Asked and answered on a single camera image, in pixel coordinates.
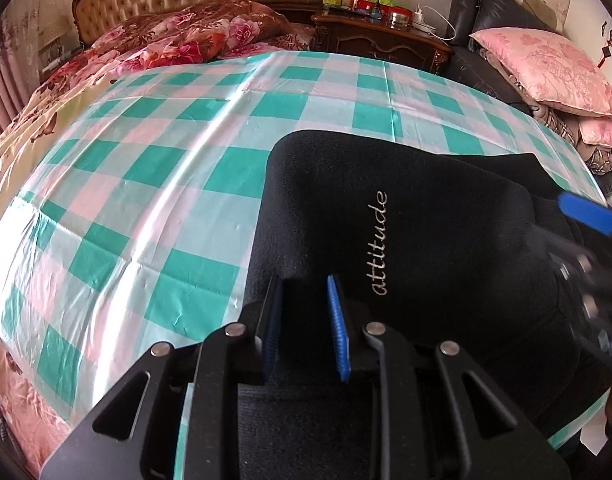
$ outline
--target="black headrest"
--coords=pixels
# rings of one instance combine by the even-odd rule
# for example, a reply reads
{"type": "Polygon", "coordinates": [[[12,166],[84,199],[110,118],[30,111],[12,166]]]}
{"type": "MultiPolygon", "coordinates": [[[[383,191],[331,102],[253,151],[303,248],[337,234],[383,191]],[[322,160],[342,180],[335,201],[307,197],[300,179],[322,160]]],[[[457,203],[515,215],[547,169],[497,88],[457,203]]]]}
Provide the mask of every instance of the black headrest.
{"type": "Polygon", "coordinates": [[[555,32],[515,0],[480,0],[472,31],[499,27],[536,28],[555,32]]]}
{"type": "Polygon", "coordinates": [[[448,21],[455,28],[455,39],[450,41],[451,44],[457,46],[467,46],[472,33],[475,18],[478,13],[478,5],[480,0],[452,0],[451,13],[448,16],[448,21]]]}

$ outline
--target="drawer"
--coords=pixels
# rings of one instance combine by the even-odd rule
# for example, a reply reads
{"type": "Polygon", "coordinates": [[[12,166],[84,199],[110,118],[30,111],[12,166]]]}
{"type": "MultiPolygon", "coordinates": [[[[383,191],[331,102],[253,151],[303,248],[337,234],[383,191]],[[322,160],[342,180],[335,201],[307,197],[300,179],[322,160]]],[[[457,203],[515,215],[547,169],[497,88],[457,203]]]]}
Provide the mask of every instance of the drawer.
{"type": "Polygon", "coordinates": [[[435,49],[429,45],[345,25],[330,27],[329,34],[330,52],[381,59],[427,72],[432,69],[435,49]]]}

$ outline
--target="white cable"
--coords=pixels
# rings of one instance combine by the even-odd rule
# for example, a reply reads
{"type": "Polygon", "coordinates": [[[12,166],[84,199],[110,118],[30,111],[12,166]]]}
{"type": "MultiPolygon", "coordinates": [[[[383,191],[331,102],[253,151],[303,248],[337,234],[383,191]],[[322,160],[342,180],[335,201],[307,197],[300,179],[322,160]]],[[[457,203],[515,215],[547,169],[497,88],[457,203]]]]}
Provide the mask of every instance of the white cable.
{"type": "Polygon", "coordinates": [[[418,11],[418,12],[421,12],[421,11],[422,11],[422,9],[430,9],[430,10],[434,11],[434,12],[435,12],[436,14],[438,14],[438,15],[439,15],[439,16],[440,16],[440,17],[441,17],[441,18],[442,18],[442,19],[443,19],[443,20],[444,20],[446,23],[448,23],[449,27],[451,27],[451,28],[452,28],[452,31],[454,32],[454,34],[452,35],[452,38],[442,38],[442,37],[440,37],[440,36],[438,36],[438,35],[436,35],[436,34],[433,34],[433,33],[432,33],[432,31],[430,31],[430,29],[429,29],[429,30],[428,30],[428,33],[429,33],[431,36],[434,36],[434,37],[436,37],[438,40],[442,40],[442,41],[452,41],[452,40],[454,40],[455,38],[457,38],[457,30],[455,30],[455,28],[452,26],[452,23],[451,23],[451,22],[449,22],[449,21],[448,21],[448,20],[447,20],[447,19],[444,17],[444,15],[443,15],[441,12],[439,12],[439,10],[435,10],[435,9],[433,9],[433,7],[429,7],[429,6],[427,6],[427,5],[424,5],[424,6],[421,6],[421,7],[419,7],[419,5],[418,5],[418,6],[417,6],[417,8],[419,9],[419,11],[418,11]]]}

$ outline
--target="wooden nightstand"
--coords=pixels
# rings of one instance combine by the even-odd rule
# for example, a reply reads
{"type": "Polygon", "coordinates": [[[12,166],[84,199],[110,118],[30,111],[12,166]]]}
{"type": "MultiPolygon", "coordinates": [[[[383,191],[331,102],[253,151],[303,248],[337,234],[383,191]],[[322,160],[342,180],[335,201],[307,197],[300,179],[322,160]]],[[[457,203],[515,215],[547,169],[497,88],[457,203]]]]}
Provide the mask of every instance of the wooden nightstand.
{"type": "Polygon", "coordinates": [[[437,74],[452,54],[450,46],[414,28],[401,30],[338,10],[320,10],[311,17],[316,26],[314,49],[399,63],[437,74]]]}

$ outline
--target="sofa cushion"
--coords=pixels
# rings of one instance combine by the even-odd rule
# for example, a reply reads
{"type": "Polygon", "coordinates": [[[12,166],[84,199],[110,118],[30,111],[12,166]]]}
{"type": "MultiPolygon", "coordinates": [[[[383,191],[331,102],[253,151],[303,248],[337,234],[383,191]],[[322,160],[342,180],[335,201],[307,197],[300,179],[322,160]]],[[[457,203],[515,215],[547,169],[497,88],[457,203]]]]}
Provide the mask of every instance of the sofa cushion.
{"type": "MultiPolygon", "coordinates": [[[[515,0],[480,0],[480,10],[475,18],[472,31],[499,27],[534,28],[554,32],[515,0]]],[[[471,42],[470,49],[477,50],[477,45],[471,42]]]]}
{"type": "Polygon", "coordinates": [[[531,109],[515,88],[507,83],[483,57],[463,46],[453,47],[453,50],[451,62],[442,76],[479,90],[526,115],[531,115],[531,109]]]}
{"type": "Polygon", "coordinates": [[[480,0],[452,0],[448,21],[455,28],[455,38],[449,41],[457,46],[468,46],[472,27],[479,11],[480,0]]]}

